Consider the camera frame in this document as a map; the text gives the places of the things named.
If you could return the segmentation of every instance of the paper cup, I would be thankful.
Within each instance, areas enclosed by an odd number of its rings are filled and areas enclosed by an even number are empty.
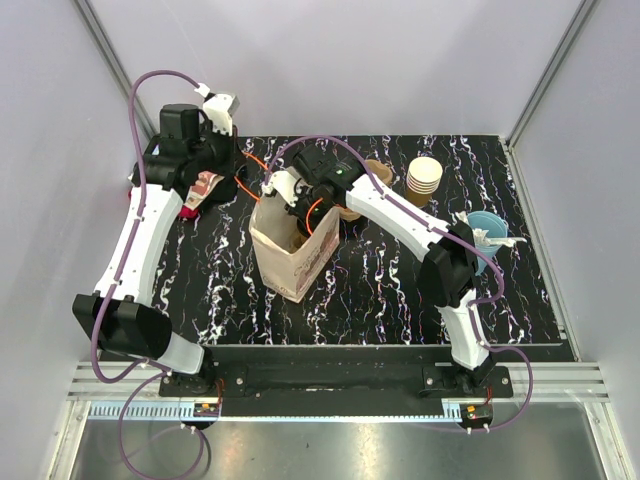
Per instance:
[[[407,200],[418,208],[427,205],[440,185],[442,171],[442,165],[434,158],[414,159],[409,164],[407,175]]]
[[[300,250],[300,247],[302,247],[302,245],[304,245],[304,243],[306,241],[307,241],[307,237],[302,235],[298,231],[298,229],[296,229],[296,231],[293,233],[293,236],[291,237],[291,244],[289,246],[289,253],[295,253],[298,250]]]
[[[391,185],[391,180],[393,180],[393,171],[389,167],[384,163],[373,159],[367,159],[365,160],[365,163],[382,183],[387,187]]]
[[[338,213],[340,214],[340,218],[345,222],[355,222],[357,219],[359,219],[362,216],[359,213],[354,212],[350,208],[339,207]]]

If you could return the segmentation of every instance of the black marble surface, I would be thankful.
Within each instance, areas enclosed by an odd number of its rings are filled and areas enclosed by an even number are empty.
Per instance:
[[[444,174],[425,207],[428,213],[453,222],[454,212],[488,210],[507,221],[511,235],[530,238],[498,137],[341,138],[365,158],[389,165],[395,174],[392,188],[401,194],[409,162],[419,155],[436,158]],[[288,140],[242,138],[241,146],[269,160]],[[248,165],[248,186],[258,192],[262,173],[253,162]],[[342,222],[341,244],[300,304],[265,288],[248,233],[253,207],[254,201],[239,192],[233,202],[173,225],[153,303],[183,336],[205,345],[446,342],[438,311],[416,288],[418,261],[367,219]],[[496,259],[506,290],[497,304],[480,306],[487,338],[497,343],[558,342],[531,243],[503,247]],[[488,273],[482,275],[481,285],[479,296],[496,291]]]

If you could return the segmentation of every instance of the white cable clip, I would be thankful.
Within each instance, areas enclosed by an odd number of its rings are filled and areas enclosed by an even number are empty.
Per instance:
[[[432,227],[431,225],[429,225],[429,222],[427,222],[426,220],[423,223],[424,228],[427,229],[427,232],[431,233],[432,232]]]
[[[265,195],[271,195],[275,188],[271,179],[272,177],[269,177],[269,180],[267,180],[266,183],[260,185],[260,187],[262,187],[262,193],[264,193]]]
[[[194,88],[194,91],[202,95],[202,98],[207,98],[207,95],[211,93],[211,89],[204,83],[198,83],[198,85],[198,88]]]

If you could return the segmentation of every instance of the cup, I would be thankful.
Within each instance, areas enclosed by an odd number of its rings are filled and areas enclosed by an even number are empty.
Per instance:
[[[499,216],[490,212],[471,212],[467,215],[469,226],[471,228],[479,228],[487,230],[486,238],[505,238],[509,232],[507,223]],[[476,245],[476,248],[484,253],[490,259],[496,256],[501,245],[483,246]],[[486,268],[487,263],[478,257],[478,270],[476,275],[480,275]]]
[[[418,208],[427,205],[440,185],[442,171],[442,165],[435,158],[414,159],[409,164],[406,199]]]
[[[373,173],[375,173],[376,177],[380,179],[382,183],[384,183],[387,187],[391,185],[391,180],[393,180],[393,171],[387,167],[384,163],[379,162],[378,160],[373,160],[371,158],[364,161],[367,164],[367,167],[371,169]]]
[[[296,228],[296,231],[293,232],[293,235],[291,237],[291,243],[290,243],[290,246],[289,246],[289,253],[295,253],[298,250],[300,250],[302,245],[304,245],[304,242],[307,241],[307,238],[308,237],[305,237]]]

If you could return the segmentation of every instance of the metal floor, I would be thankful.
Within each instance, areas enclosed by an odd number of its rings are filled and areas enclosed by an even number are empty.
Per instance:
[[[515,405],[496,405],[508,418]],[[127,451],[170,422],[125,423]],[[512,427],[489,435],[430,432],[417,424],[231,423],[205,431],[211,465],[193,479],[604,479],[587,417],[579,405],[535,404]],[[115,421],[87,422],[73,479],[135,478],[120,462]],[[197,440],[172,432],[135,455],[146,475],[182,473]]]

